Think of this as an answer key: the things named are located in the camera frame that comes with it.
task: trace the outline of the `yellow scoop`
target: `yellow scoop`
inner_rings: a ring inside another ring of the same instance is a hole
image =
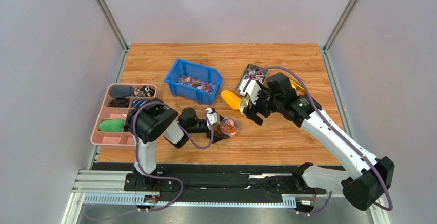
[[[229,107],[231,107],[231,109],[240,110],[241,99],[233,92],[225,90],[220,93],[220,96],[229,105]]]

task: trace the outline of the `pink storage box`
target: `pink storage box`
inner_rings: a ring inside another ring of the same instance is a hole
[[[118,108],[111,107],[109,103],[115,98],[111,97],[111,88],[113,86],[131,86],[142,87],[148,86],[151,89],[155,90],[155,95],[153,97],[124,97],[129,100],[129,107],[127,108]],[[102,107],[100,108],[100,113],[98,114],[97,121],[95,122],[94,131],[91,135],[91,143],[97,146],[101,146],[102,148],[109,149],[134,149],[135,142],[133,140],[132,134],[130,132],[102,132],[98,129],[98,126],[101,122],[108,119],[121,118],[125,120],[127,114],[133,110],[133,102],[135,100],[150,100],[156,97],[157,89],[154,84],[125,84],[125,83],[114,83],[108,87],[106,91],[105,99],[103,100]]]

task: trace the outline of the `robotic arm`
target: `robotic arm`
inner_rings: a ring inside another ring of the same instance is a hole
[[[267,86],[251,80],[245,92],[247,106],[243,114],[247,118],[261,125],[263,120],[258,114],[267,118],[272,112],[280,113],[285,119],[294,122],[320,141],[342,164],[346,171],[325,169],[306,163],[299,167],[293,176],[300,179],[300,183],[311,188],[322,188],[335,193],[343,193],[346,199],[360,210],[367,210],[369,206],[382,196],[384,189],[379,183],[375,172],[364,156],[370,161],[381,175],[387,189],[391,186],[394,163],[384,157],[378,159],[335,124],[328,126],[314,110],[307,94],[298,96],[291,86],[290,80],[283,74],[276,74],[267,79]],[[326,111],[314,100],[320,113],[329,121],[331,118]],[[356,148],[360,156],[337,133],[336,129]]]

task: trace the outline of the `blue basket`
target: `blue basket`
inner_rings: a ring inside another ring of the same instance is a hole
[[[182,78],[182,76],[191,76],[195,80],[216,84],[212,96],[203,90],[179,84],[179,79]],[[222,80],[222,76],[217,69],[178,58],[165,77],[164,82],[168,83],[173,96],[181,96],[197,101],[199,104],[211,105],[219,93]]]

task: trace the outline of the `wooden tabletop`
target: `wooden tabletop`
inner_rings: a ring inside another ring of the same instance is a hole
[[[193,107],[199,117],[208,105],[173,96],[164,78],[177,58],[216,68],[223,77],[220,91],[235,89],[248,63],[262,67],[279,65],[294,71],[307,85],[311,95],[340,125],[331,86],[317,44],[132,44],[123,71],[123,83],[157,85],[157,96],[177,112]],[[269,70],[268,76],[279,72]],[[236,137],[222,140],[206,150],[187,142],[176,149],[162,136],[156,146],[156,161],[205,164],[289,165],[312,162],[337,165],[339,162],[311,135],[279,114],[264,119],[262,126],[231,110],[217,96],[213,107],[223,117],[239,119],[242,129]],[[194,141],[205,146],[205,134],[191,134]],[[134,150],[102,148],[99,161],[135,161]]]

